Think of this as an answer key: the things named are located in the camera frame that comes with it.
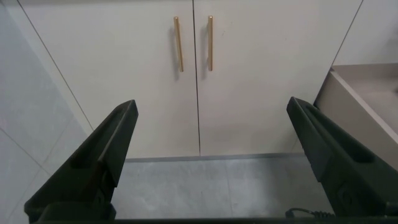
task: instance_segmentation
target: tile floor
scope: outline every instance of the tile floor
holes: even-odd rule
[[[333,212],[305,156],[125,163],[116,218],[284,217]]]

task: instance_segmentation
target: gold handle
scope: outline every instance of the gold handle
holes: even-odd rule
[[[209,64],[209,71],[213,71],[213,16],[209,16],[207,29],[208,29],[207,33],[209,36],[208,64]]]
[[[178,16],[174,17],[174,30],[175,30],[175,40],[177,41],[177,54],[178,54],[178,59],[180,60],[180,72],[183,72],[184,63],[182,61],[180,21],[178,19]]]

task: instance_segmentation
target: cabinet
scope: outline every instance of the cabinet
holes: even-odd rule
[[[138,158],[289,152],[287,102],[315,100],[361,0],[20,2],[93,128],[137,101]]]
[[[191,1],[20,2],[93,128],[135,99],[127,157],[199,156]]]
[[[289,152],[289,98],[315,100],[360,3],[195,0],[201,155]]]

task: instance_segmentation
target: black cable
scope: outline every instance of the black cable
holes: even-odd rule
[[[328,213],[328,212],[323,212],[323,211],[314,211],[313,212],[313,211],[310,211],[310,210],[307,210],[304,208],[291,208],[285,212],[286,218],[294,218],[295,217],[294,213],[293,213],[294,211],[305,212],[305,213],[313,215],[315,218],[335,217],[334,214]]]

